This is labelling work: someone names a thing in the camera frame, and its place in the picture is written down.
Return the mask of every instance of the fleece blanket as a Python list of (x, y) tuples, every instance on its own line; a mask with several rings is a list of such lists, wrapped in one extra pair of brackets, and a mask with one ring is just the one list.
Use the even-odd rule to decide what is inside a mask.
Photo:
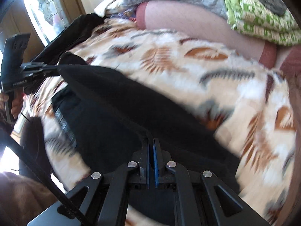
[[(192, 113), (230, 152), (241, 158), (240, 197), (271, 224), (281, 211), (292, 179), (296, 128), (282, 72), (246, 60), (223, 44), (168, 29), (139, 30), (109, 19), (71, 53), (87, 64), (114, 68), (167, 96)], [(49, 160), (72, 189), (90, 173), (55, 119), (51, 98), (67, 85), (47, 78), (26, 103), (39, 116)], [(132, 225), (156, 225), (129, 207)]]
[(278, 16), (260, 0), (225, 0), (225, 4), (233, 30), (284, 46), (301, 43), (300, 28), (288, 9)]

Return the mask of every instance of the black fabric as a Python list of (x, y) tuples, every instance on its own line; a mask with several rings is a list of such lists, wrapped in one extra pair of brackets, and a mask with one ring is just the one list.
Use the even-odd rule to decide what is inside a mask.
[[(38, 117), (31, 117), (28, 120), (29, 121), (25, 122), (22, 130), (20, 145), (26, 149), (36, 163), (50, 177), (50, 174), (52, 173), (52, 167), (49, 163), (45, 150), (44, 133), (41, 119)], [(40, 182), (36, 175), (34, 175), (33, 172), (21, 160), (19, 160), (19, 174)]]
[(80, 56), (72, 54), (71, 52), (63, 53), (58, 64), (87, 65), (87, 63)]
[(54, 99), (54, 111), (60, 107), (76, 137), (76, 150), (93, 171), (113, 172), (142, 148), (137, 134), (98, 103), (78, 98), (69, 86)]
[(174, 194), (172, 190), (156, 189), (154, 176), (150, 177), (148, 190), (132, 190), (129, 204), (143, 215), (162, 224), (174, 226)]
[[(57, 64), (64, 52), (87, 40), (91, 36), (92, 30), (102, 24), (103, 20), (104, 18), (99, 17), (95, 13), (79, 16), (32, 61), (44, 62), (47, 65)], [(27, 95), (35, 93), (43, 81), (44, 79), (39, 80), (34, 85), (26, 87), (24, 93)]]

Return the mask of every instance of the hand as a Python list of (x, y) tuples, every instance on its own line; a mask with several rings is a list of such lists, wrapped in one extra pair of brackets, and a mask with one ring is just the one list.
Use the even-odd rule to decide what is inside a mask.
[[(14, 119), (18, 118), (19, 113), (23, 107), (23, 88), (17, 88), (15, 91), (15, 98), (11, 103), (11, 113), (14, 115)], [(8, 101), (8, 95), (1, 91), (0, 93), (0, 107), (5, 109), (4, 102)]]

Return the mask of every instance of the pink pillowcase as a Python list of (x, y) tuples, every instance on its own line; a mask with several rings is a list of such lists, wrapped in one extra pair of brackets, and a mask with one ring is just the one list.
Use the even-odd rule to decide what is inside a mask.
[(279, 47), (277, 66), (287, 76), (301, 74), (301, 45), (293, 47)]
[(136, 19), (141, 29), (175, 29), (191, 37), (223, 43), (267, 68), (275, 65), (276, 44), (241, 35), (231, 30), (225, 19), (200, 6), (177, 1), (144, 2), (137, 9)]

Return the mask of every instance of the black handle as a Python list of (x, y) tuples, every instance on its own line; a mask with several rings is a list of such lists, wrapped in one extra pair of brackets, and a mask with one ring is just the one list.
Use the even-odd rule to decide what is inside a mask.
[(14, 100), (14, 91), (8, 92), (7, 95), (8, 95), (8, 101), (5, 102), (6, 120), (9, 123), (15, 123), (16, 120), (14, 119), (14, 116), (11, 113), (11, 103)]
[(187, 169), (181, 164), (176, 164), (175, 167), (169, 167), (168, 165), (165, 167), (176, 178), (176, 198), (178, 201), (175, 203), (176, 215), (178, 216), (178, 218), (175, 218), (177, 220), (176, 225), (202, 226)]

